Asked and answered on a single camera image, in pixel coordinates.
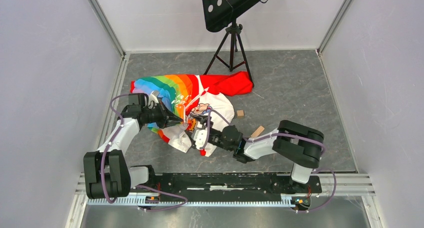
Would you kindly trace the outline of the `rainbow cartoon zip jacket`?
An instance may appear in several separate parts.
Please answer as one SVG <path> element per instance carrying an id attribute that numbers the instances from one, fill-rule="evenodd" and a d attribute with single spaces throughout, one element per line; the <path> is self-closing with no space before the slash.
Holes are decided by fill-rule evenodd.
<path id="1" fill-rule="evenodd" d="M 130 84 L 131 93 L 150 95 L 159 91 L 159 98 L 183 123 L 159 128 L 155 124 L 147 127 L 171 147 L 186 153 L 191 148 L 187 134 L 188 119 L 210 115 L 213 128 L 222 130 L 235 117 L 234 107 L 228 97 L 250 93 L 253 83 L 246 71 L 232 75 L 170 74 L 148 76 Z"/>

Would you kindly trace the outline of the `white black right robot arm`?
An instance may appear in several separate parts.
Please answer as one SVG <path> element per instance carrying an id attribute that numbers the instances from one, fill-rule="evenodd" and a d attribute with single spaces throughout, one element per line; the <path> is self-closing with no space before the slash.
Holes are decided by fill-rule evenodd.
<path id="1" fill-rule="evenodd" d="M 319 167 L 325 152 L 325 136 L 321 131 L 289 120 L 280 121 L 276 129 L 265 135 L 245 138 L 235 125 L 219 131 L 213 128 L 212 121 L 202 117 L 187 134 L 191 146 L 201 154 L 206 154 L 206 145 L 213 145 L 232 152 L 233 158 L 244 164 L 280 154 L 293 162 L 288 184 L 295 192 L 302 192 L 309 186 L 310 176 Z"/>

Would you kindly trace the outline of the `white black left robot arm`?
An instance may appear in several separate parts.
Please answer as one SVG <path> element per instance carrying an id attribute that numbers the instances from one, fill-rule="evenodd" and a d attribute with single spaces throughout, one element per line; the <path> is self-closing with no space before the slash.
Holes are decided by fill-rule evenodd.
<path id="1" fill-rule="evenodd" d="M 157 178 L 149 174 L 148 168 L 128 168 L 125 153 L 144 125 L 155 124 L 163 129 L 183 122 L 165 106 L 156 92 L 126 96 L 128 104 L 122 112 L 111 109 L 118 116 L 112 133 L 96 151 L 87 152 L 83 157 L 85 192 L 89 199 L 106 199 L 114 203 L 117 198 L 126 197 L 137 185 L 145 192 L 153 191 Z"/>

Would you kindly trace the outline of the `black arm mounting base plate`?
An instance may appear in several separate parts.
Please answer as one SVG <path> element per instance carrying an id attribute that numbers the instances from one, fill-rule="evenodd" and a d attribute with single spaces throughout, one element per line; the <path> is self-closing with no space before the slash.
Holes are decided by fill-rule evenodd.
<path id="1" fill-rule="evenodd" d="M 161 202 L 276 202 L 281 195 L 319 194 L 318 176 L 306 184 L 288 173 L 163 173 L 154 174 L 145 186 L 177 195 L 160 195 Z"/>

